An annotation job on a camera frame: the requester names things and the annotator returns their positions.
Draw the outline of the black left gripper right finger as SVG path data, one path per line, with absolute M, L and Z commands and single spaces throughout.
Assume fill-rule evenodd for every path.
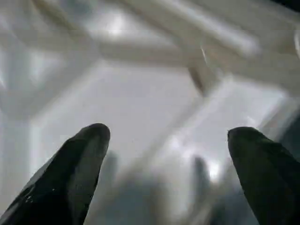
M 261 225 L 300 223 L 300 163 L 253 127 L 228 131 L 229 153 L 242 190 Z

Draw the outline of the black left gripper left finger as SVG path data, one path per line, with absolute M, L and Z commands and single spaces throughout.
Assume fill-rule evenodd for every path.
M 82 128 L 31 177 L 0 217 L 2 225 L 82 225 L 110 141 L 102 123 Z

